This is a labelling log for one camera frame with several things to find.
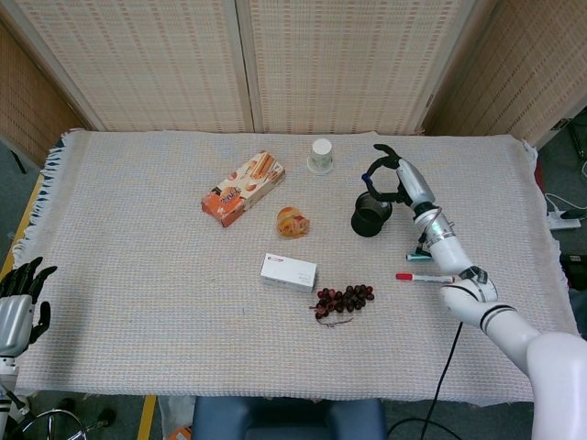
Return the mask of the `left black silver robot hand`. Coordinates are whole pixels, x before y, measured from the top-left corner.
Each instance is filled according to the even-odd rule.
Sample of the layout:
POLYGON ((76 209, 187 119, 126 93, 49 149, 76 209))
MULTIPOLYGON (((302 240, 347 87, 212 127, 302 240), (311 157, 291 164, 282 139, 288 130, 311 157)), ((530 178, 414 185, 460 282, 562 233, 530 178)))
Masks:
POLYGON ((18 358, 50 328, 50 303, 39 296, 58 267, 38 271, 41 262, 34 258, 1 279, 1 358, 18 358))

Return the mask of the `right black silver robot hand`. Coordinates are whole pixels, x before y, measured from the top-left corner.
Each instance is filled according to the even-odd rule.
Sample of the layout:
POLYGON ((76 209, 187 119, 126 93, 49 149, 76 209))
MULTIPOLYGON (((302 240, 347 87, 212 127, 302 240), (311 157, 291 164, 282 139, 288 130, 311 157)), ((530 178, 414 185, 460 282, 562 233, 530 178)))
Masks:
POLYGON ((420 205, 434 207, 436 200, 426 179, 408 160, 400 157, 393 148, 385 144, 374 144, 373 147, 384 153, 375 160, 365 173, 361 175, 368 193, 378 202, 405 204, 416 213, 420 205), (396 192, 379 192, 372 181, 372 176, 379 168, 394 170, 399 180, 396 192))

